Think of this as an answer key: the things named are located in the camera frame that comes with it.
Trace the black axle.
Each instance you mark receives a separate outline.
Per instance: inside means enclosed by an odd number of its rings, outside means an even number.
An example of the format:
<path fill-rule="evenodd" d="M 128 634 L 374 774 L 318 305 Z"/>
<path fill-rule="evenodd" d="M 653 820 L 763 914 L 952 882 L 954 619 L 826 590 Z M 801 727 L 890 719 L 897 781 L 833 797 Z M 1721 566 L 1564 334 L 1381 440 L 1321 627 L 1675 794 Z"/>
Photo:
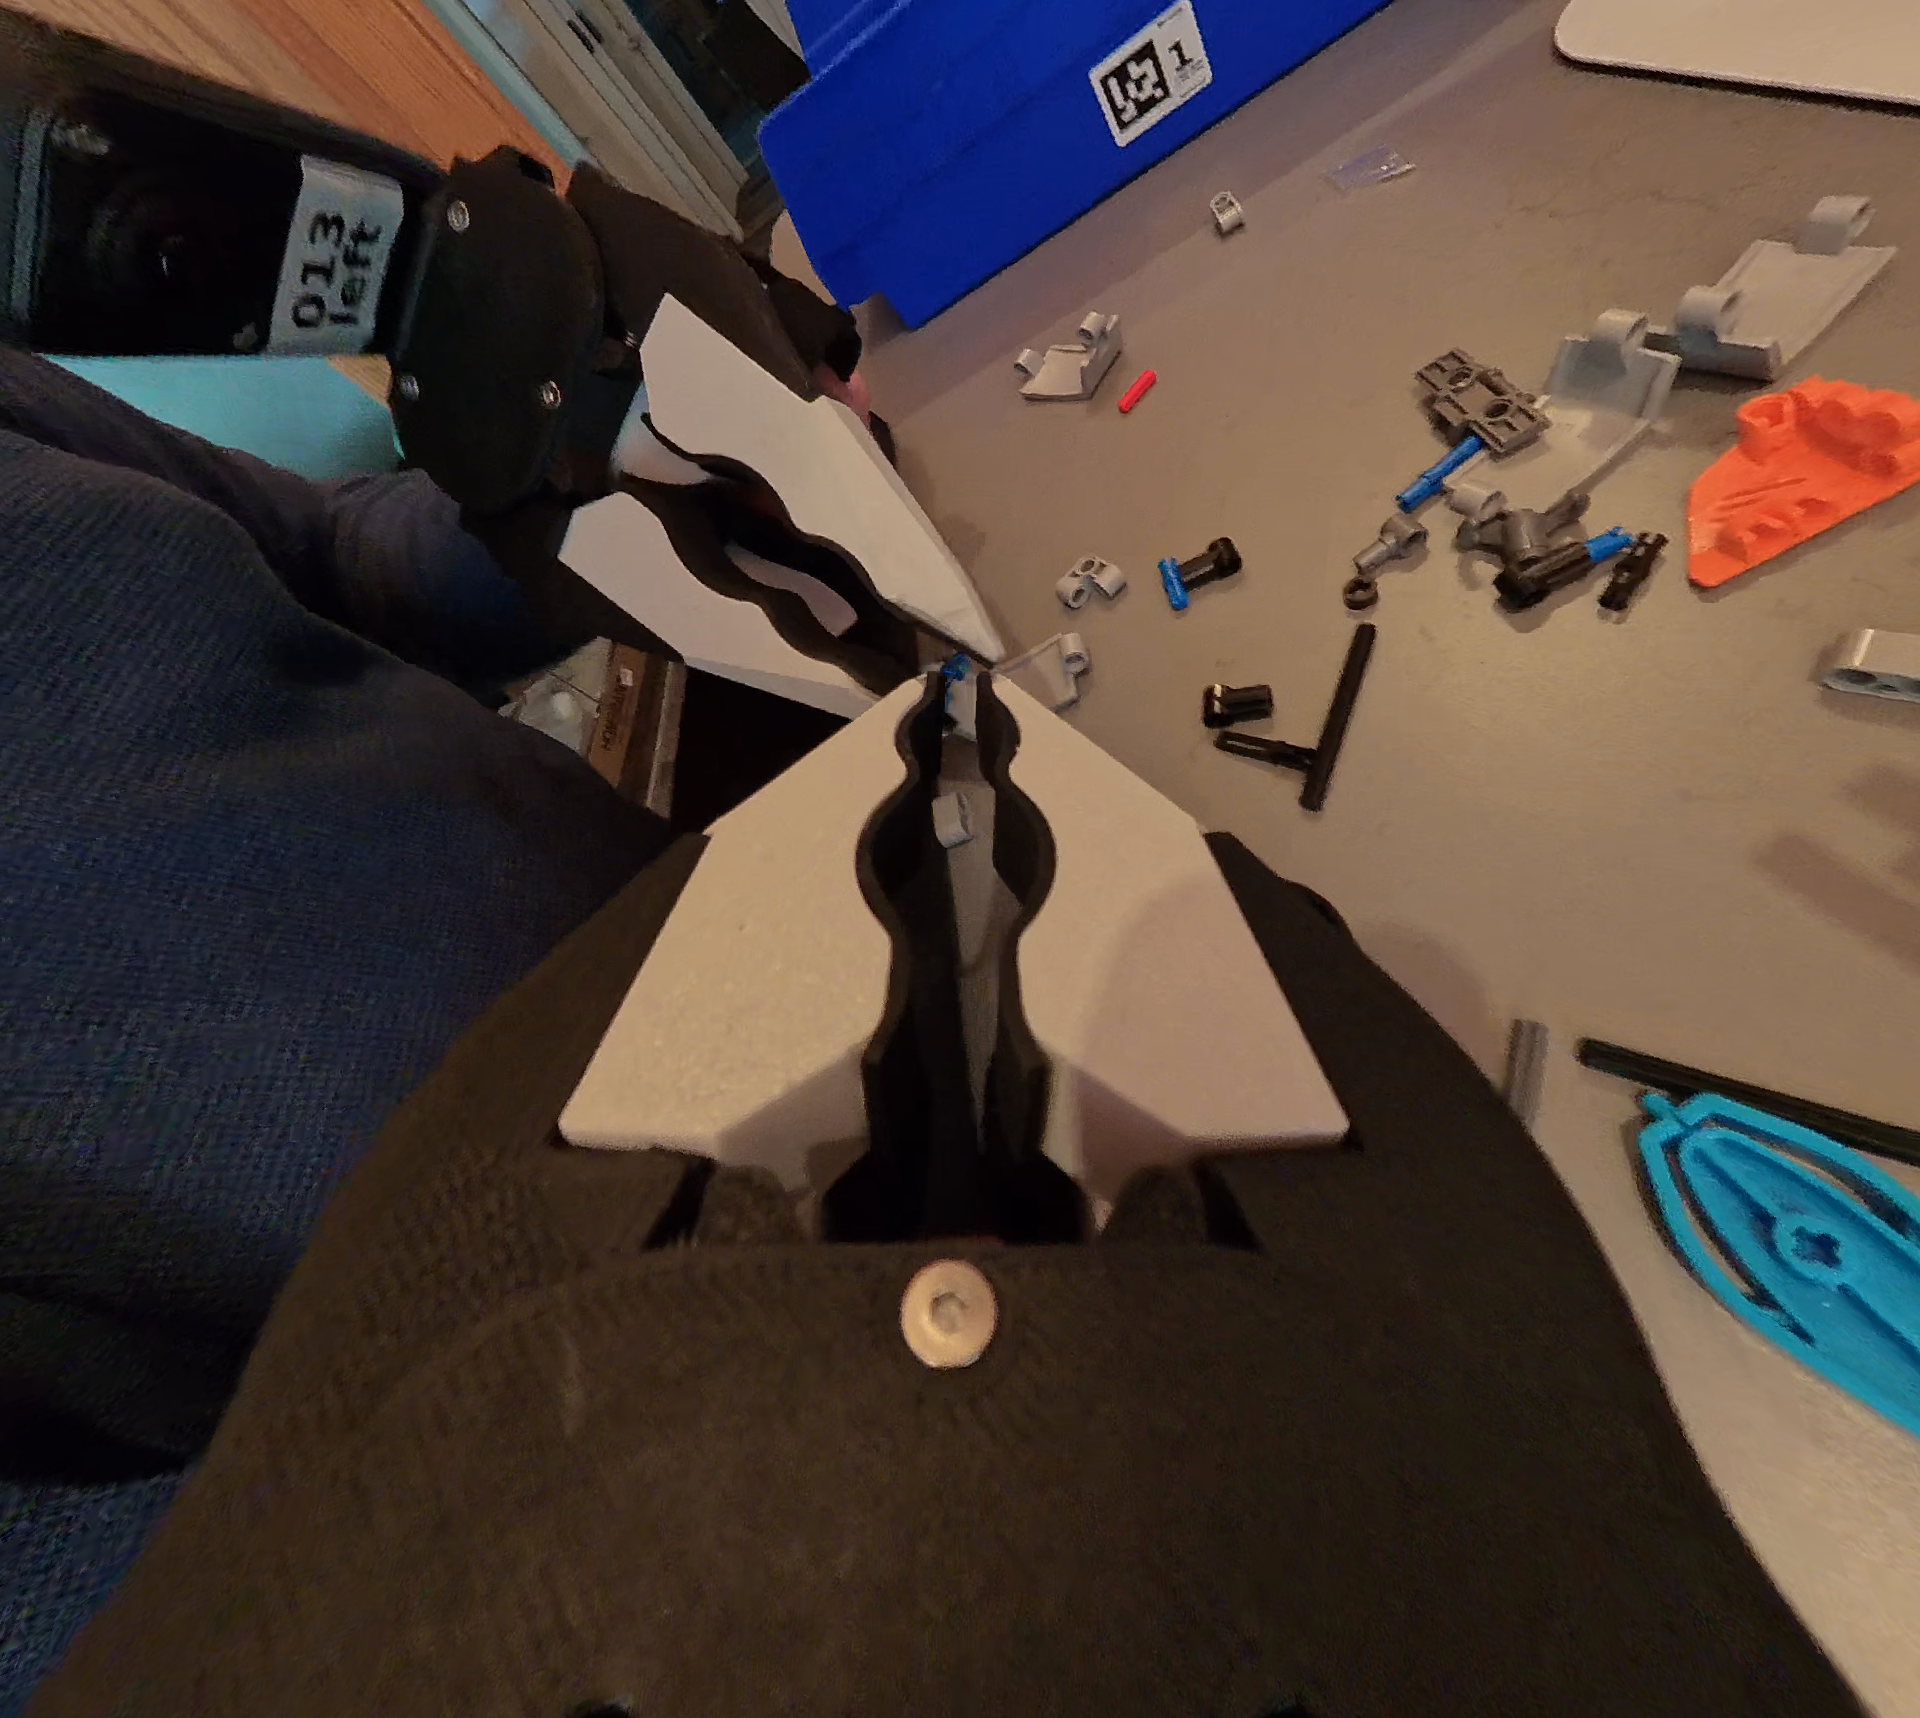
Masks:
<path fill-rule="evenodd" d="M 1377 636 L 1379 631 L 1376 623 L 1359 621 L 1350 638 L 1346 656 L 1333 681 L 1331 697 L 1328 700 L 1328 708 L 1317 730 L 1316 743 L 1312 746 L 1312 753 L 1308 757 L 1308 768 L 1303 770 L 1297 803 L 1308 813 L 1319 813 L 1328 803 L 1331 774 L 1347 740 L 1354 710 L 1376 652 Z"/>

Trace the grey curved panel piece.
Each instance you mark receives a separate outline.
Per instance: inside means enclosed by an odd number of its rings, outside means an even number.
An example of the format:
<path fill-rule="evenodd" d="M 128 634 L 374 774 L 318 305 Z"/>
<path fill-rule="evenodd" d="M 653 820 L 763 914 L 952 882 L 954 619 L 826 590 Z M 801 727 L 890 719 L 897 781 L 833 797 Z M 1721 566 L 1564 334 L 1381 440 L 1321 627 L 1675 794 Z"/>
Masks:
<path fill-rule="evenodd" d="M 1123 349 L 1122 315 L 1092 310 L 1069 338 L 1028 346 L 1015 358 L 1019 397 L 1028 404 L 1088 402 Z"/>
<path fill-rule="evenodd" d="M 1786 239 L 1755 239 L 1717 281 L 1686 289 L 1644 346 L 1684 369 L 1777 379 L 1896 258 L 1862 242 L 1872 218 L 1865 194 L 1821 196 Z"/>
<path fill-rule="evenodd" d="M 1679 354 L 1653 344 L 1650 320 L 1608 307 L 1560 342 L 1547 369 L 1547 501 L 1585 495 L 1659 419 Z"/>

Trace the orange sloped panel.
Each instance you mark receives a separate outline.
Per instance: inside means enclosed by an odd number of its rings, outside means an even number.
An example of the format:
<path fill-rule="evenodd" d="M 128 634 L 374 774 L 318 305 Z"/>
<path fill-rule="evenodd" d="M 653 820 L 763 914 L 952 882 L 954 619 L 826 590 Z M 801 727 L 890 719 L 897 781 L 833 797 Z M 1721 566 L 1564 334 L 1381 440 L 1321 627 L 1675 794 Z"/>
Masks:
<path fill-rule="evenodd" d="M 1688 489 L 1688 579 L 1725 585 L 1916 482 L 1914 393 L 1806 378 L 1752 396 Z"/>

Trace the cardboard box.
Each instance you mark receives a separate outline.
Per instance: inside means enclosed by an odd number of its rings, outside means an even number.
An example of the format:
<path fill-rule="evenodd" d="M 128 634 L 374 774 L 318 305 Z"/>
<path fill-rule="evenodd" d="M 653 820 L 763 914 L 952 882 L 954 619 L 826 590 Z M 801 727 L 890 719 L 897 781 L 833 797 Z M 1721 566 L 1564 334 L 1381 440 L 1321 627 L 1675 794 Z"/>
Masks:
<path fill-rule="evenodd" d="M 509 686 L 498 714 L 574 750 L 615 794 L 666 820 L 686 690 L 676 656 L 599 638 Z"/>

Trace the person's left forearm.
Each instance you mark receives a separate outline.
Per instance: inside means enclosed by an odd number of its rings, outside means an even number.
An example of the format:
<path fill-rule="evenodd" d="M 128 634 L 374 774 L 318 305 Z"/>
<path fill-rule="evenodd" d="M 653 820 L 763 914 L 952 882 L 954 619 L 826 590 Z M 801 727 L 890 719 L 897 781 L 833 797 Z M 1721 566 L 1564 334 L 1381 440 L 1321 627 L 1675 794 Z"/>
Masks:
<path fill-rule="evenodd" d="M 556 561 L 515 578 L 420 470 L 307 480 L 11 346 L 1 404 L 5 432 L 231 520 L 306 609 L 470 694 L 498 694 L 613 631 L 587 596 L 550 579 Z"/>

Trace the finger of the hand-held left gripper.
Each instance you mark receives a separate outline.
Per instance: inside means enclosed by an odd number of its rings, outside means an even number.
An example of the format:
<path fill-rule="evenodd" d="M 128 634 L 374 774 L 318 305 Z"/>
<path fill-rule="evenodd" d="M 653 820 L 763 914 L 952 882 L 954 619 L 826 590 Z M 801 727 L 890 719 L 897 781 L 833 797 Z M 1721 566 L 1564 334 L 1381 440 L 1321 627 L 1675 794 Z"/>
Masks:
<path fill-rule="evenodd" d="M 911 658 L 828 631 L 799 591 L 749 576 L 705 520 L 630 489 L 572 511 L 561 563 L 690 670 L 816 711 L 861 715 L 920 675 Z"/>
<path fill-rule="evenodd" d="M 637 346 L 660 444 L 762 484 L 792 530 L 844 555 L 875 600 L 981 663 L 1004 639 L 943 533 L 850 406 L 778 382 L 666 294 Z"/>

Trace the blue plastic separator tool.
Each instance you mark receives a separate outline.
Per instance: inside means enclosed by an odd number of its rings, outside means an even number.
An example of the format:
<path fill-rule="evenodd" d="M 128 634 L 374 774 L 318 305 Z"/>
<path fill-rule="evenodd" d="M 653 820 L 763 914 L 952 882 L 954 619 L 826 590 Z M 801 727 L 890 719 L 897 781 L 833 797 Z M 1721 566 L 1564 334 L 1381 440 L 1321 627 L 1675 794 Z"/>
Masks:
<path fill-rule="evenodd" d="M 1639 1096 L 1644 1197 L 1715 1305 L 1917 1431 L 1917 1202 L 1865 1154 L 1733 1098 Z"/>

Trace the grey angled connector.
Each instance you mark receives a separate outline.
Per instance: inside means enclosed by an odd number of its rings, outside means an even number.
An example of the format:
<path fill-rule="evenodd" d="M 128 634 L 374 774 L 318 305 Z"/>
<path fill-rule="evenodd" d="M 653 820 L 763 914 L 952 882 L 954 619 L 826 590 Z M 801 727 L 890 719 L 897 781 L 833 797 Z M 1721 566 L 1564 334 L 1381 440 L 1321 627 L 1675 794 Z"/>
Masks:
<path fill-rule="evenodd" d="M 1499 488 L 1453 484 L 1444 503 L 1457 516 L 1453 547 L 1486 553 L 1505 570 L 1549 553 L 1562 535 L 1573 533 L 1590 505 L 1585 489 L 1570 489 L 1544 508 L 1513 503 Z"/>

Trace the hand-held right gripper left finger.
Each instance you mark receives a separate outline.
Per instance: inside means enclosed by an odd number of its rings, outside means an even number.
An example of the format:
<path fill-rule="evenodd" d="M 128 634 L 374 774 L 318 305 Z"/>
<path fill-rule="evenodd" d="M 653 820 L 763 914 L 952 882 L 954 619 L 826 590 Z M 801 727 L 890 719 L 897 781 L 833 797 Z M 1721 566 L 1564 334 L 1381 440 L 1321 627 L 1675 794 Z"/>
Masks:
<path fill-rule="evenodd" d="M 669 1152 L 826 1195 L 881 1154 L 864 1060 L 894 944 L 856 846 L 907 781 L 909 675 L 704 830 L 556 1119 L 595 1154 Z"/>

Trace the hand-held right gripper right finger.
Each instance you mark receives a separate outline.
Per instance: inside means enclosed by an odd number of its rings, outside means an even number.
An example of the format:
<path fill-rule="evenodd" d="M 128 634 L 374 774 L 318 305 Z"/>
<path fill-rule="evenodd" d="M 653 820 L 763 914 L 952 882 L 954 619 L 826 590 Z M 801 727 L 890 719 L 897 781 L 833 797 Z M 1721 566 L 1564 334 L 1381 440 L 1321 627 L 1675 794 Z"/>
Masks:
<path fill-rule="evenodd" d="M 1350 1117 L 1199 822 L 1017 684 L 977 684 L 977 1092 L 1094 1226 L 1151 1169 Z"/>

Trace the dark grey frame connector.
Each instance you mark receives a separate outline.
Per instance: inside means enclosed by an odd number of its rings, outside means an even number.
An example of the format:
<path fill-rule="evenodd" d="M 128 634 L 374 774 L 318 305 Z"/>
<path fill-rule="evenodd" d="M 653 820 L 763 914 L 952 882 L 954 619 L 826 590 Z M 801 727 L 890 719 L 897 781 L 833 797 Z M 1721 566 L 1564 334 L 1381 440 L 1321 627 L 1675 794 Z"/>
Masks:
<path fill-rule="evenodd" d="M 1540 441 L 1549 424 L 1536 392 L 1460 348 L 1419 365 L 1413 386 L 1422 412 L 1452 450 L 1474 444 L 1492 458 L 1509 458 Z"/>

